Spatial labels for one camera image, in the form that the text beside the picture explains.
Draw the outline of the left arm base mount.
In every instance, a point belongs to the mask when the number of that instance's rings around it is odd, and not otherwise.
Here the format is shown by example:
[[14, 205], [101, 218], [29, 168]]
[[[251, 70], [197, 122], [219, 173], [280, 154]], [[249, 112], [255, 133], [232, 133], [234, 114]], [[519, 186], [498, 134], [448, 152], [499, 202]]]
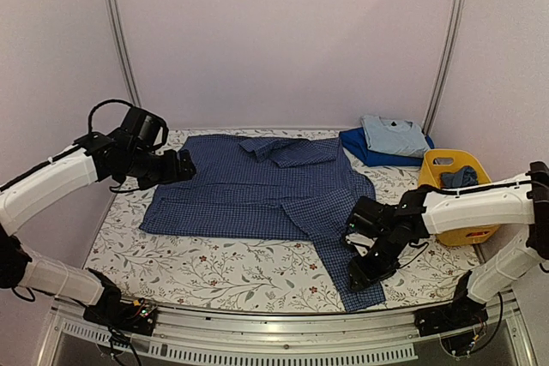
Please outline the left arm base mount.
[[157, 304], [143, 297], [124, 302], [118, 290], [105, 290], [95, 305], [87, 305], [83, 319], [121, 332], [152, 336]]

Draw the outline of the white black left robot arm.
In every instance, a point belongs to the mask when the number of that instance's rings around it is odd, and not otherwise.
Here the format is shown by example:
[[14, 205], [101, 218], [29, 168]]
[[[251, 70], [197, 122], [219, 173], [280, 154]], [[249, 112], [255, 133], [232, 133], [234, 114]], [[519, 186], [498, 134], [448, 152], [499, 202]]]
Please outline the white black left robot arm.
[[138, 190], [191, 180], [196, 174], [188, 151], [164, 150], [166, 121], [128, 101], [120, 126], [104, 135], [87, 117], [87, 132], [61, 153], [39, 163], [1, 187], [1, 287], [35, 290], [74, 299], [110, 327], [127, 320], [121, 291], [105, 275], [67, 266], [24, 249], [17, 232], [34, 216], [73, 192], [107, 178], [121, 192], [129, 177]]

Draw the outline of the blue checkered button shirt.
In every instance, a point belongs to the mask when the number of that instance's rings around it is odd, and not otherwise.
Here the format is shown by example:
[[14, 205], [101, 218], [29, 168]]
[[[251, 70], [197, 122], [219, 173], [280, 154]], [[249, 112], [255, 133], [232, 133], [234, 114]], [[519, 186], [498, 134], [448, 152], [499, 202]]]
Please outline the blue checkered button shirt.
[[309, 241], [346, 310], [383, 303], [380, 284], [352, 291], [354, 252], [342, 238], [373, 183], [356, 172], [337, 138], [307, 140], [236, 135], [191, 136], [181, 148], [196, 167], [191, 180], [160, 185], [141, 228], [154, 235]]

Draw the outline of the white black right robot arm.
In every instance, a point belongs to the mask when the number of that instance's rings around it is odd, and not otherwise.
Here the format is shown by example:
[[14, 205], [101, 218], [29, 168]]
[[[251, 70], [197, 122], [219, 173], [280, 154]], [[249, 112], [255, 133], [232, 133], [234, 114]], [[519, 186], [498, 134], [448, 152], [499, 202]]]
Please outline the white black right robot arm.
[[348, 266], [352, 291], [362, 291], [391, 277], [410, 243], [458, 229], [487, 225], [521, 225], [522, 229], [489, 261], [462, 276], [443, 320], [461, 328], [501, 290], [548, 259], [548, 167], [529, 170], [496, 183], [464, 189], [422, 185], [407, 191], [396, 205], [360, 197], [348, 227], [373, 239], [364, 256]]

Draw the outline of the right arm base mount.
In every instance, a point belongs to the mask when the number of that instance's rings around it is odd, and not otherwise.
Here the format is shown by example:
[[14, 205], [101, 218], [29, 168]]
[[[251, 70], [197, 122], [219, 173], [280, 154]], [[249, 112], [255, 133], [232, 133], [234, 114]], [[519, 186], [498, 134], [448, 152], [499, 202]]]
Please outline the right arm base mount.
[[488, 314], [484, 303], [476, 303], [467, 296], [466, 291], [456, 291], [450, 303], [418, 309], [414, 312], [414, 325], [421, 337], [431, 336], [462, 329], [472, 328], [465, 333], [443, 338], [443, 349], [454, 357], [470, 355], [486, 331]]

